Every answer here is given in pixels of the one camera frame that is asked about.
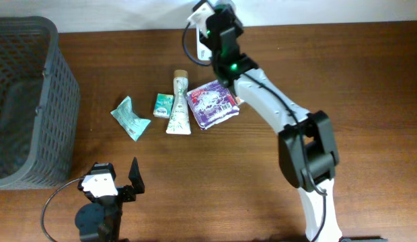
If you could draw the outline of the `small teal tissue pack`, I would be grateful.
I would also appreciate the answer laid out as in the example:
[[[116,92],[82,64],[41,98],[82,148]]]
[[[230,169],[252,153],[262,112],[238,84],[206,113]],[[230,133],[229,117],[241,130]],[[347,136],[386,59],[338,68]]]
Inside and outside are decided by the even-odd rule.
[[[169,118],[172,112],[174,96],[158,93],[155,101],[153,115],[157,118]]]

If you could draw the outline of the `purple white tissue pack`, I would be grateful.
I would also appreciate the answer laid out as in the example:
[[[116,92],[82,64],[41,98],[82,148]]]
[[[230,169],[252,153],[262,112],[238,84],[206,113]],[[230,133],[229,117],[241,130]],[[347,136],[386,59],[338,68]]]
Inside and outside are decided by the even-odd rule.
[[[186,98],[201,130],[239,114],[235,98],[217,80],[189,91]]]

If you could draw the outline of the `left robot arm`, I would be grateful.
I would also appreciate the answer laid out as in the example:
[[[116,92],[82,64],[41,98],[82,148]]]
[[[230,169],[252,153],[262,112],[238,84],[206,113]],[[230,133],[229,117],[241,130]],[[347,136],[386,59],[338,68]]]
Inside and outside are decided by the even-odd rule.
[[[78,190],[90,201],[75,215],[75,226],[81,241],[120,241],[122,206],[134,202],[145,192],[137,158],[132,160],[130,185],[116,186],[116,173],[111,163],[95,163],[78,183]]]

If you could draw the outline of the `small orange tissue pack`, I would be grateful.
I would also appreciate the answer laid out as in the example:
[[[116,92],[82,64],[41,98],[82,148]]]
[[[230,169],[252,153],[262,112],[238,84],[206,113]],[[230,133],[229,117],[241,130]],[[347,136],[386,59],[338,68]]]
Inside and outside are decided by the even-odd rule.
[[[240,106],[244,103],[244,101],[240,97],[236,97],[235,100],[236,100],[236,103],[237,103],[238,106]]]

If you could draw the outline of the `white green tube brown cap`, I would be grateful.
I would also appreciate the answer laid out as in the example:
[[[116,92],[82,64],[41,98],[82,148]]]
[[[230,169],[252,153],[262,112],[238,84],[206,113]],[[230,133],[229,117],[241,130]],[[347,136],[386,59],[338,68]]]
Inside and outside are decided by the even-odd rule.
[[[185,70],[174,71],[174,104],[167,125],[167,134],[191,134],[190,119],[188,113],[188,72]]]

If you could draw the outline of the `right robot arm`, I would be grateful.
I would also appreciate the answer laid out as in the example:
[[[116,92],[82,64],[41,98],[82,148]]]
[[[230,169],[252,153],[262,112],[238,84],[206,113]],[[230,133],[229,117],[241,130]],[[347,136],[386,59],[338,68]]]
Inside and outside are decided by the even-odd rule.
[[[232,4],[199,1],[188,23],[198,28],[200,43],[211,51],[209,65],[219,84],[249,104],[276,133],[280,170],[300,195],[307,240],[341,241],[334,208],[340,158],[328,115],[311,113],[290,100],[241,52],[237,39],[244,28]]]

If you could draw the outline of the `teal wet wipe pouch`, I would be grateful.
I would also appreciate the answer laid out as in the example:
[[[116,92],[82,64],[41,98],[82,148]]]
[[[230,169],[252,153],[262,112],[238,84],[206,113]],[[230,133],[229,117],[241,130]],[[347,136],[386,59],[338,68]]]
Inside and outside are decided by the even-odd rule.
[[[151,123],[150,120],[140,118],[133,112],[132,100],[129,96],[126,96],[118,107],[110,113],[135,142]]]

